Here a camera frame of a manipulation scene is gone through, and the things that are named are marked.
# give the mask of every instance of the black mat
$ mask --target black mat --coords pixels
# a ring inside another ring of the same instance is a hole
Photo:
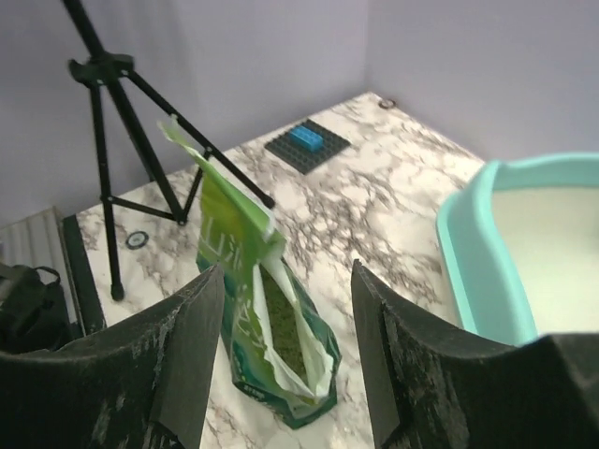
[[[327,128],[314,123],[312,120],[306,120],[299,126],[305,126],[314,131],[323,138],[323,147],[318,152],[310,152],[295,143],[289,131],[283,133],[267,143],[264,148],[269,152],[287,162],[302,175],[310,173],[312,170],[327,162],[331,157],[343,151],[351,145],[344,138],[336,135]]]

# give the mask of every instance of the white wall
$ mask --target white wall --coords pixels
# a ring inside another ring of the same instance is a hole
[[[599,3],[372,0],[368,82],[487,158],[595,152]]]
[[[107,50],[133,54],[144,78],[222,149],[365,90],[368,0],[84,5]],[[86,56],[60,2],[3,2],[0,225],[50,205],[72,213],[98,201],[88,95],[66,71],[67,59]],[[129,92],[166,171],[188,164],[155,131],[159,110]],[[109,106],[111,175],[120,194],[146,178]]]

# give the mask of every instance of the small round object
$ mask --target small round object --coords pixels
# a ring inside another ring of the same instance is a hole
[[[143,248],[148,243],[150,236],[146,232],[143,231],[135,231],[129,234],[126,242],[124,243],[126,247],[130,250],[138,250],[139,248]]]
[[[378,102],[378,107],[380,109],[393,109],[397,106],[397,103],[395,103],[395,100],[391,100],[390,98],[383,98],[381,101]]]

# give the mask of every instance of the tripod leg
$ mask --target tripod leg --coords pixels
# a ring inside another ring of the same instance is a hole
[[[104,137],[104,118],[102,116],[102,97],[97,86],[90,86],[90,100],[92,103],[92,117],[94,119],[95,151],[97,166],[100,174],[100,192],[102,195],[102,208],[104,209],[104,226],[106,227],[106,242],[109,247],[109,263],[112,299],[118,301],[124,298],[121,271],[119,268],[119,254],[116,247],[116,232],[114,229],[114,212],[112,210],[112,192],[110,189],[110,172],[106,139]]]
[[[196,199],[196,192],[197,188],[199,187],[199,183],[202,181],[202,175],[202,169],[198,168],[196,176],[194,177],[194,181],[191,184],[191,189],[189,189],[189,194],[187,194],[187,201],[185,201],[185,207],[183,209],[185,217],[189,216],[189,210],[194,205],[194,199]]]
[[[148,171],[151,177],[154,178],[158,184],[163,197],[167,201],[170,211],[175,217],[175,221],[180,225],[184,225],[186,217],[183,216],[181,204],[179,204],[177,196],[175,196],[172,187],[168,183],[167,175],[165,175],[158,157],[156,156],[155,152],[153,152],[152,144],[146,136],[146,133],[143,131],[138,116],[133,110],[131,102],[129,102],[129,98],[124,91],[121,82],[118,80],[107,82],[106,87],[109,90],[117,112],[121,116],[124,127],[126,128],[131,140],[133,141],[133,144],[138,150],[139,157],[141,158],[143,165],[146,167],[146,171]]]
[[[154,101],[154,103],[161,108],[168,115],[177,116],[177,122],[185,130],[189,136],[191,136],[197,143],[206,149],[208,156],[213,155],[218,162],[220,162],[228,171],[230,171],[238,180],[243,182],[245,186],[250,189],[264,205],[272,209],[274,207],[274,199],[268,196],[262,189],[260,189],[252,180],[250,180],[245,173],[237,168],[220,150],[218,150],[211,142],[200,133],[192,124],[190,124],[170,103],[159,94],[141,75],[132,70],[127,74],[127,77],[133,82],[138,88],[144,92],[148,97]]]

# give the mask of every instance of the cat litter bag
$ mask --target cat litter bag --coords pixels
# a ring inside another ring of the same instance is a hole
[[[225,272],[221,336],[233,384],[288,426],[305,426],[337,403],[335,336],[283,260],[286,240],[272,212],[191,148],[175,121],[161,128],[204,172],[197,265]]]

